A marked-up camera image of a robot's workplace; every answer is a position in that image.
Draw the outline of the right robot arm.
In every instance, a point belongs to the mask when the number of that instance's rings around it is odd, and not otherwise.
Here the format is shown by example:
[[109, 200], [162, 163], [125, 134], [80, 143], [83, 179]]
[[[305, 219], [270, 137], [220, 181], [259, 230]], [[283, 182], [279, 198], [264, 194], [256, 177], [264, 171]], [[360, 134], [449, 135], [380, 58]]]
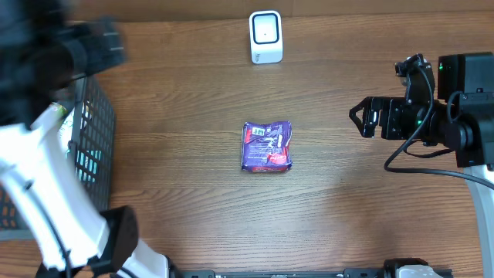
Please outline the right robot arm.
[[[385, 140], [403, 144], [384, 162], [394, 173], [443, 175], [465, 181], [475, 207], [482, 271], [493, 275], [493, 54], [441, 56], [438, 69], [418, 53], [395, 63], [403, 97], [366, 97], [349, 117], [362, 137], [381, 128]], [[425, 159], [455, 153], [457, 171], [396, 168], [391, 162], [417, 142], [444, 149]]]

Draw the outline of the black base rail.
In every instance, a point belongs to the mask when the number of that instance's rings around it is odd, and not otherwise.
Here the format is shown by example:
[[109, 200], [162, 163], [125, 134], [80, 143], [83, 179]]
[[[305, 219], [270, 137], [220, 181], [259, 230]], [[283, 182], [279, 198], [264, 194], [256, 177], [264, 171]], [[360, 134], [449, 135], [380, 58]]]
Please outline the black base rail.
[[302, 272], [215, 272], [213, 270], [174, 270], [170, 278], [391, 278], [391, 277], [453, 277], [451, 270], [431, 270], [412, 274], [392, 274], [384, 268], [346, 268], [341, 271]]

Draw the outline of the grey plastic shopping basket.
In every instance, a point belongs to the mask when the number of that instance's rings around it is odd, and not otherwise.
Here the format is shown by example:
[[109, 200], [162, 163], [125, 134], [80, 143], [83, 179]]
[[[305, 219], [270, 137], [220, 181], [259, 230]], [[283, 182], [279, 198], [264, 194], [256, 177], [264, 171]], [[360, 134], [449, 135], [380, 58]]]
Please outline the grey plastic shopping basket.
[[69, 91], [76, 94], [73, 134], [63, 153], [95, 205], [90, 208], [89, 202], [82, 200], [82, 207], [70, 215], [76, 217], [78, 232], [96, 245], [104, 245], [109, 228], [98, 213], [109, 206], [116, 114], [94, 77], [76, 81]]

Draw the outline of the purple sanitary pad pack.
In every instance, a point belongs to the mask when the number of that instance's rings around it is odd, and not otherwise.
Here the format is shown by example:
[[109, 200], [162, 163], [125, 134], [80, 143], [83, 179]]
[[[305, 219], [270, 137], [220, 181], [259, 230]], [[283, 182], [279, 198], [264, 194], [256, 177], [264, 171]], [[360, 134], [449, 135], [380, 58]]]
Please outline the purple sanitary pad pack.
[[271, 124], [245, 122], [242, 129], [241, 168], [250, 172], [284, 172], [292, 167], [290, 121]]

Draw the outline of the white tube with gold cap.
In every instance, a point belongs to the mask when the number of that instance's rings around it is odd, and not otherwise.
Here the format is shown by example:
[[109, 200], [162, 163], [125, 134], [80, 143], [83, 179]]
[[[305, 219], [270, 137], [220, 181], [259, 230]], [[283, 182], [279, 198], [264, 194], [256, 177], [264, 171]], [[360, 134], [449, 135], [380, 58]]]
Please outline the white tube with gold cap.
[[62, 147], [68, 147], [68, 143], [72, 140], [73, 122], [74, 110], [71, 110], [58, 130], [59, 142]]

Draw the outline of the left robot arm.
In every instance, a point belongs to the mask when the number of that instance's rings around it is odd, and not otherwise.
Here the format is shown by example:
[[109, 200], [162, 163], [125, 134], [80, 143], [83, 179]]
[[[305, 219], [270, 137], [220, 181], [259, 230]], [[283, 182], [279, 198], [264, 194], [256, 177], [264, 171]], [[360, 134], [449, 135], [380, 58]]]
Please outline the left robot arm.
[[63, 1], [1, 3], [1, 183], [42, 254], [39, 277], [169, 277], [132, 208], [100, 212], [60, 146], [58, 91], [125, 60], [110, 19], [70, 24]]

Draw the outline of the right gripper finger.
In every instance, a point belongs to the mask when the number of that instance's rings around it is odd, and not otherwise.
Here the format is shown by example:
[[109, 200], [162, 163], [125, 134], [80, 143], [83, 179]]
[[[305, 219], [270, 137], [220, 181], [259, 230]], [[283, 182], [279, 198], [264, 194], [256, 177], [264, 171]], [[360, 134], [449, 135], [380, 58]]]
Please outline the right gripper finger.
[[369, 113], [381, 110], [383, 106], [382, 103], [382, 97], [365, 97], [361, 102], [359, 102], [359, 104], [350, 109], [349, 117], [357, 118], [357, 113], [362, 111], [363, 118], [366, 118]]
[[358, 117], [356, 113], [349, 113], [349, 117], [362, 137], [371, 138], [375, 136], [375, 129], [379, 122], [378, 112], [364, 112], [362, 117]]

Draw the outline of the white barcode scanner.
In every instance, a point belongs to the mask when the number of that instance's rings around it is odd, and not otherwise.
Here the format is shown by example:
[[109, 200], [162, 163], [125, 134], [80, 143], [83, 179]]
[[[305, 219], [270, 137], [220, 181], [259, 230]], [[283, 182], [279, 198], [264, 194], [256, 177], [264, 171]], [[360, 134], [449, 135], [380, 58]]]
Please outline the white barcode scanner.
[[253, 12], [249, 16], [249, 39], [254, 64], [279, 63], [283, 59], [281, 15], [275, 10]]

